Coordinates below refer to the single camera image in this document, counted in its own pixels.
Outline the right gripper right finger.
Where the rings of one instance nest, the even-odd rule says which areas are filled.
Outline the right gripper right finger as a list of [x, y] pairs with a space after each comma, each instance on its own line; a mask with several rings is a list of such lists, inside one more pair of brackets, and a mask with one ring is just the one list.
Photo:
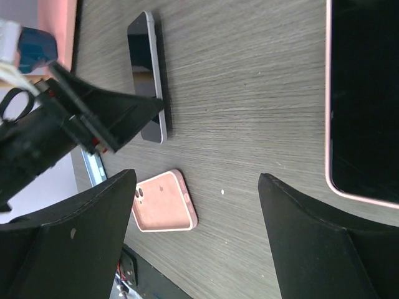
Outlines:
[[397, 298], [398, 228], [262, 174], [258, 192], [283, 298]]

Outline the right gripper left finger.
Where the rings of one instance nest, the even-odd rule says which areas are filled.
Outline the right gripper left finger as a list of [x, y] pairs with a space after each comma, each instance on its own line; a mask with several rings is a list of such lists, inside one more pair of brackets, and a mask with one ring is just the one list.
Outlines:
[[108, 298], [137, 177], [103, 183], [1, 226], [2, 298]]

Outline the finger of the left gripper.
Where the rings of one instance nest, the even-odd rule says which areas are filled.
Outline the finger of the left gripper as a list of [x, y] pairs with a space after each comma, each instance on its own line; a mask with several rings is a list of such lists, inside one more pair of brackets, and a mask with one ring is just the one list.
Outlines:
[[133, 139], [165, 105], [157, 97], [112, 92], [95, 87], [54, 61], [48, 80], [50, 110], [60, 126], [89, 153], [115, 153]]

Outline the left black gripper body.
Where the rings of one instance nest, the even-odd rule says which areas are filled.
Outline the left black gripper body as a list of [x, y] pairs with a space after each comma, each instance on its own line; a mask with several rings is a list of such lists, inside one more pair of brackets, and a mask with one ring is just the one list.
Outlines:
[[27, 93], [25, 109], [15, 118], [6, 118], [6, 108], [23, 92], [27, 90], [12, 88], [1, 101], [2, 212], [11, 211], [10, 199], [77, 145], [94, 152], [92, 135], [76, 138], [66, 132], [67, 122], [76, 120], [79, 111], [59, 87], [51, 87], [39, 98]]

